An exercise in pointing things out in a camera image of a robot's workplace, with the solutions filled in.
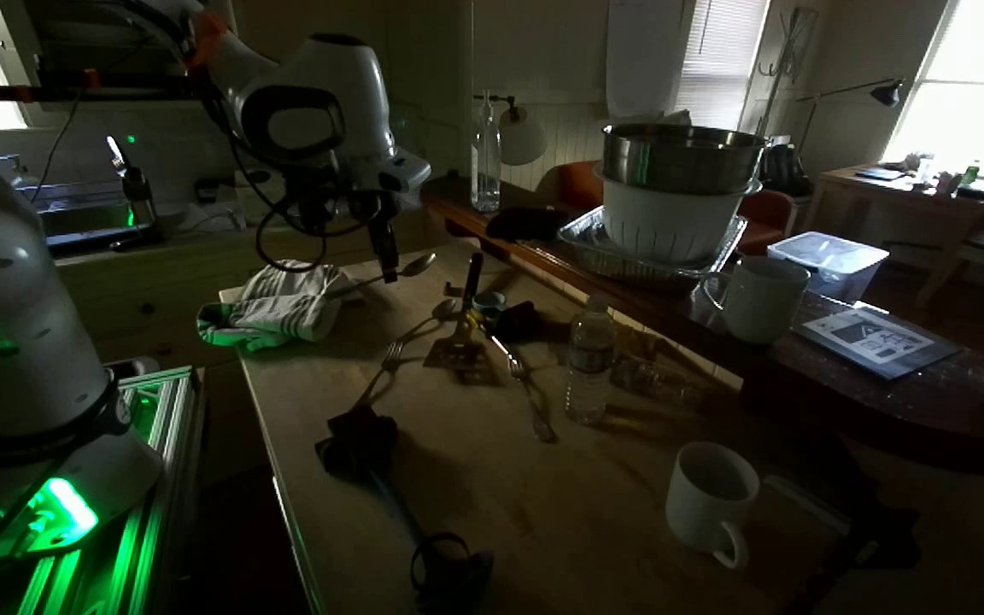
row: book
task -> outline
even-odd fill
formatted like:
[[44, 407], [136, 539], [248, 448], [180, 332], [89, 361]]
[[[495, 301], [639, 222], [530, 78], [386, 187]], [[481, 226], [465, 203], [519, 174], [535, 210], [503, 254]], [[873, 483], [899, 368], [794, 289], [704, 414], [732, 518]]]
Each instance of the book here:
[[863, 303], [810, 318], [801, 336], [881, 381], [902, 381], [956, 353], [947, 337]]

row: stainless steel pot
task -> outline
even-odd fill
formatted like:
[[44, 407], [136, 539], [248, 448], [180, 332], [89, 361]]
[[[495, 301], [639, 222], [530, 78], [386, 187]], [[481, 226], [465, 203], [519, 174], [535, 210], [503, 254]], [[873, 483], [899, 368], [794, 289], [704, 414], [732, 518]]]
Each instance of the stainless steel pot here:
[[673, 127], [605, 127], [603, 178], [678, 194], [746, 194], [754, 178], [762, 137]]

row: white mug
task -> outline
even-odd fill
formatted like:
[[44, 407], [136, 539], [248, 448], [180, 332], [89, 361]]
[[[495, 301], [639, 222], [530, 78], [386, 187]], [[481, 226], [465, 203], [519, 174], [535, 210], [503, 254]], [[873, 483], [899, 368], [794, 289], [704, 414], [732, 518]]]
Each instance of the white mug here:
[[735, 337], [774, 345], [794, 328], [807, 282], [810, 274], [801, 262], [741, 258], [732, 274], [704, 278], [701, 289]]
[[749, 543], [741, 524], [758, 498], [758, 473], [740, 451], [713, 442], [691, 442], [678, 451], [667, 489], [667, 525], [691, 550], [741, 571]]

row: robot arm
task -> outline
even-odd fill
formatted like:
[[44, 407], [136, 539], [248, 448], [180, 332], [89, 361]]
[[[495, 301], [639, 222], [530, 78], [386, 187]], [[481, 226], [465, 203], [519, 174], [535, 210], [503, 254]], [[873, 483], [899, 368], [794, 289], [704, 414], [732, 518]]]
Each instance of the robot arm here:
[[375, 51], [360, 37], [316, 34], [277, 64], [202, 9], [187, 69], [232, 143], [284, 174], [273, 215], [326, 242], [336, 235], [330, 222], [348, 212], [365, 226], [382, 278], [397, 282], [397, 194], [422, 187], [430, 165], [393, 143]]

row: box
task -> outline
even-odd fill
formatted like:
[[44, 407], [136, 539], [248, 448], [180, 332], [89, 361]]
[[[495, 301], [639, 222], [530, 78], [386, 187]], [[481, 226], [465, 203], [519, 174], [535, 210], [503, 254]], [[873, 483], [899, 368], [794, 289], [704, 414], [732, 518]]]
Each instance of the box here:
[[837, 299], [837, 301], [864, 299], [880, 262], [890, 258], [890, 248], [828, 235], [828, 233], [801, 233], [801, 235], [774, 242], [767, 254], [774, 261], [794, 261], [807, 267], [815, 274], [810, 289]]

